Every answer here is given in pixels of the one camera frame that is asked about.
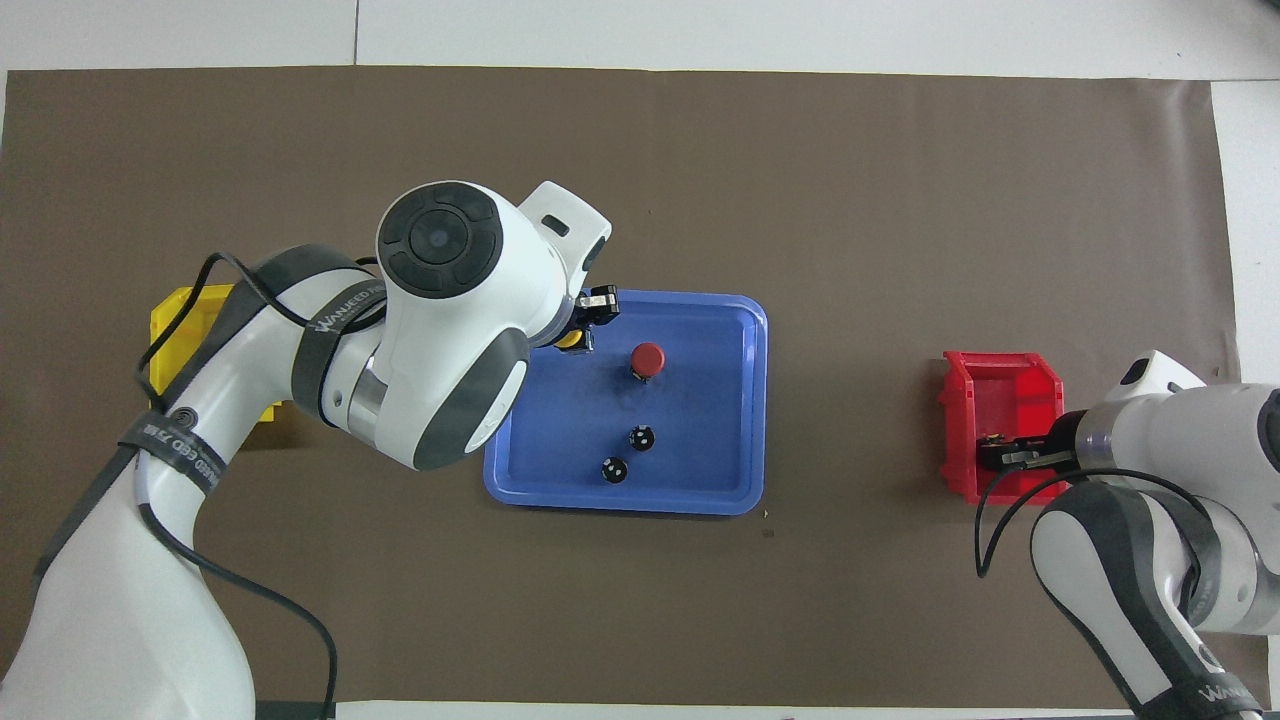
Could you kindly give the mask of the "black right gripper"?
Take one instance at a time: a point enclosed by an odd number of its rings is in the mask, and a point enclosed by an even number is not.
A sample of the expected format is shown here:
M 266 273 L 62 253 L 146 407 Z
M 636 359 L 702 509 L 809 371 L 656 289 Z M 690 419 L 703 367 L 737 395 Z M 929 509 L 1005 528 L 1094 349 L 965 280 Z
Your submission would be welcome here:
M 980 436 L 977 451 L 984 454 L 984 469 L 995 473 L 1044 468 L 1055 473 L 1079 470 L 1076 434 L 1087 414 L 1087 410 L 1065 413 L 1046 436 Z

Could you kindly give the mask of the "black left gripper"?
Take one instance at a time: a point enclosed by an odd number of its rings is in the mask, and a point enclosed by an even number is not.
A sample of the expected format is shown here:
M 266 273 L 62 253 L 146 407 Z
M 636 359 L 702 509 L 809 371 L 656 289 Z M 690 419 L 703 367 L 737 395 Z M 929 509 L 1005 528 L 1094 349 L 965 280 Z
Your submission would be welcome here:
M 573 347 L 573 354 L 593 352 L 593 328 L 608 325 L 620 313 L 620 290 L 616 284 L 602 284 L 591 287 L 588 292 L 581 291 L 573 301 L 570 319 L 564 327 L 563 346 Z

